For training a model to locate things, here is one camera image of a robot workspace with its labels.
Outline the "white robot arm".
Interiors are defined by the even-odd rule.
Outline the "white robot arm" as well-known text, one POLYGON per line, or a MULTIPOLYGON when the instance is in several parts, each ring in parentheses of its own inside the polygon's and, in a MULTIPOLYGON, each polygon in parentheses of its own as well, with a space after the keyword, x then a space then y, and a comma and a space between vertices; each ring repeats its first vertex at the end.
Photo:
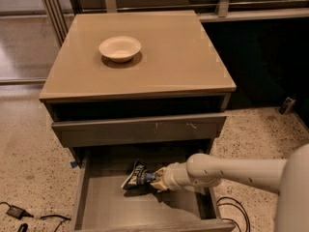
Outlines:
POLYGON ((215 187, 222 179, 278 195, 274 232, 309 232, 309 145, 288 159, 219 159, 194 154, 156 171, 158 190, 215 187))

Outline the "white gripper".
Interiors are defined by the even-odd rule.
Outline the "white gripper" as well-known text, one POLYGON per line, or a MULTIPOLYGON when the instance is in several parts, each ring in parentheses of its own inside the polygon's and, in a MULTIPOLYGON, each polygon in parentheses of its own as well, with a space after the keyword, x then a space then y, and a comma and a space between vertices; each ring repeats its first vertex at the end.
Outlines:
POLYGON ((192 185, 192 178, 189 176, 186 163, 171 163, 166 168, 161 167, 154 173, 156 177, 162 177, 162 181, 151 182, 151 186, 158 192, 178 190, 192 185))

